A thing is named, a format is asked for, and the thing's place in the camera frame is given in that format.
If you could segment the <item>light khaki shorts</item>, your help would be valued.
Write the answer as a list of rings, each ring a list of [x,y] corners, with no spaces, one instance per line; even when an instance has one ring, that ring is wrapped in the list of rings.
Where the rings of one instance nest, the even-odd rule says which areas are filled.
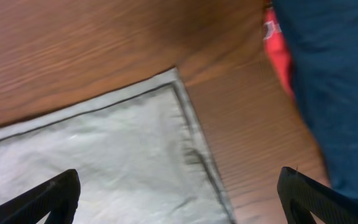
[[[234,223],[184,84],[173,68],[0,128],[0,204],[67,169],[75,223]]]

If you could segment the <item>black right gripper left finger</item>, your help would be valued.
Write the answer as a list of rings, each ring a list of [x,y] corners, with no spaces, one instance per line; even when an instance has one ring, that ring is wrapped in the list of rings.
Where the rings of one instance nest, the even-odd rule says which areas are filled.
[[[81,186],[74,169],[49,179],[18,197],[0,205],[0,224],[72,224],[78,208]]]

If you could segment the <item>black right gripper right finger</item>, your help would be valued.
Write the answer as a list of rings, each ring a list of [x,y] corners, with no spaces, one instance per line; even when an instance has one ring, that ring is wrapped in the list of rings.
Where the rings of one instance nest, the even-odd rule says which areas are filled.
[[[291,167],[282,167],[278,195],[290,224],[358,224],[358,202],[305,176]]]

